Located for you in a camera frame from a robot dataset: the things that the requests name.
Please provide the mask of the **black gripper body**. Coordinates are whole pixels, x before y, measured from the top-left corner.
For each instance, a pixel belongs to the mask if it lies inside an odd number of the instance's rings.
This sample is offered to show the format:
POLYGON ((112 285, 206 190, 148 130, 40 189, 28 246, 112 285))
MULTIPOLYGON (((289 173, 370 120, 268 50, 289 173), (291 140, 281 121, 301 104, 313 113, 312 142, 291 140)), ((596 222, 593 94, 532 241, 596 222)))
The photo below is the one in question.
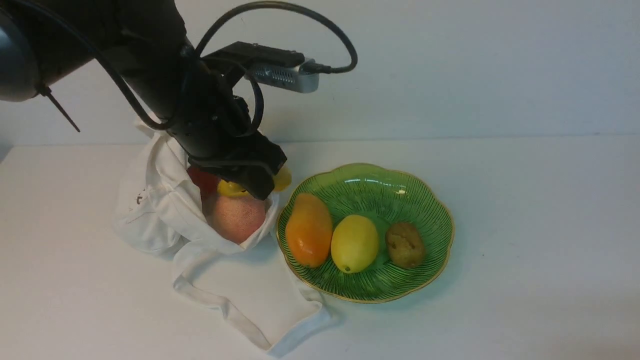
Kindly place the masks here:
POLYGON ((183 75, 167 132, 186 151, 190 164, 265 200, 275 190, 274 177, 287 157, 259 131, 263 108, 257 105, 249 116, 226 80, 193 60, 183 75))

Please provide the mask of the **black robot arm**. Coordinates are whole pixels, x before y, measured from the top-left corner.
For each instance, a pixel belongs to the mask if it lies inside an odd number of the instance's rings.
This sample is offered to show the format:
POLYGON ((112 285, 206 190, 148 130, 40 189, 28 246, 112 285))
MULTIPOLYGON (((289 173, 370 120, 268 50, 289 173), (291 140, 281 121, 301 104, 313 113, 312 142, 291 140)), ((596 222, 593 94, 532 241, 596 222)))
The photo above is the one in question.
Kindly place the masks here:
POLYGON ((259 132, 233 93, 252 60, 223 50, 203 58, 173 0, 3 0, 1 100, 52 98, 51 86, 96 60, 151 129, 167 132, 193 166, 237 183, 257 199, 275 190, 284 151, 259 132))

